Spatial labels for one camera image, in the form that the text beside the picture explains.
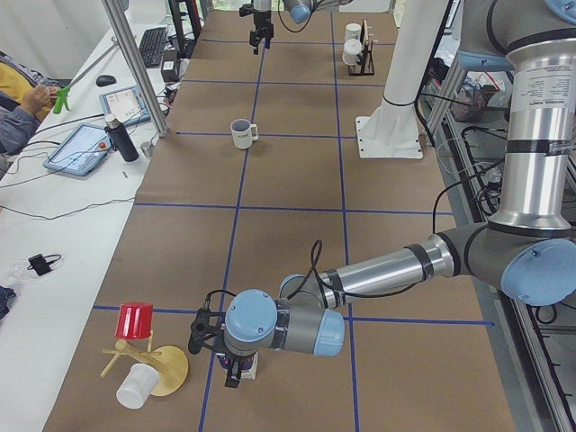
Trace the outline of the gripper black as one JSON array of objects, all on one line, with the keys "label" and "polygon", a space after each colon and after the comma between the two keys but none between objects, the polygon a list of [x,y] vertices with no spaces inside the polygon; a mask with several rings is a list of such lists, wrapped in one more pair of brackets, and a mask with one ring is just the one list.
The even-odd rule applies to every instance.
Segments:
[{"label": "gripper black", "polygon": [[225,386],[228,388],[236,389],[240,383],[240,363],[241,366],[241,379],[254,380],[255,379],[255,358],[251,357],[257,351],[251,352],[247,355],[237,355],[234,353],[227,353],[225,356],[229,359],[226,361],[226,381]]},{"label": "gripper black", "polygon": [[258,10],[254,11],[254,24],[255,30],[249,33],[249,44],[253,47],[253,53],[259,53],[259,45],[261,38],[265,36],[265,48],[271,48],[272,38],[275,36],[275,29],[272,23],[271,10]]}]

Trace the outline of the person forearm grey sleeve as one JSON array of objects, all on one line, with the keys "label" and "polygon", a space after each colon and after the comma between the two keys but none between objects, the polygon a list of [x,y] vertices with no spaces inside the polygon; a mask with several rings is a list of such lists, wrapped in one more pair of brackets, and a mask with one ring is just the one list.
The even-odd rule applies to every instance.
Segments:
[{"label": "person forearm grey sleeve", "polygon": [[1,109],[1,153],[16,155],[22,151],[41,121],[17,106],[12,111]]}]

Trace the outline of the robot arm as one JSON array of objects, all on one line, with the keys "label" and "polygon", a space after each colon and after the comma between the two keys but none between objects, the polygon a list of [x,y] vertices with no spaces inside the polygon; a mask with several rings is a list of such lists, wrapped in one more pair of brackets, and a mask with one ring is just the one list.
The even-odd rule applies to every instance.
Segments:
[{"label": "robot arm", "polygon": [[[283,9],[290,15],[296,24],[303,24],[299,30],[287,27],[280,14],[278,14],[283,27],[292,33],[301,32],[308,24],[310,18],[319,10],[330,7],[337,7],[350,4],[350,0],[342,1],[283,1]],[[250,1],[243,4],[238,9],[240,17],[252,15],[255,28],[250,31],[249,45],[253,47],[253,53],[259,54],[261,41],[267,50],[270,49],[271,40],[275,35],[275,27],[272,20],[272,2],[271,1]]]},{"label": "robot arm", "polygon": [[469,275],[536,307],[574,292],[575,246],[562,200],[573,148],[575,4],[468,1],[458,55],[470,70],[514,77],[499,208],[484,223],[433,228],[426,240],[384,256],[290,275],[278,298],[238,293],[214,347],[228,360],[229,387],[262,348],[337,355],[340,306],[405,293],[437,276]]}]

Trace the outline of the person hand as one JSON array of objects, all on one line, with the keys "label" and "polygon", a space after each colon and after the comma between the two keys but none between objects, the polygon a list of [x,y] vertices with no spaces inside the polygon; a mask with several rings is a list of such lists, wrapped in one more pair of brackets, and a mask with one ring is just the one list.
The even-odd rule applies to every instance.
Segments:
[{"label": "person hand", "polygon": [[23,95],[20,106],[28,114],[43,121],[56,101],[57,92],[58,88],[55,86],[37,85]]}]

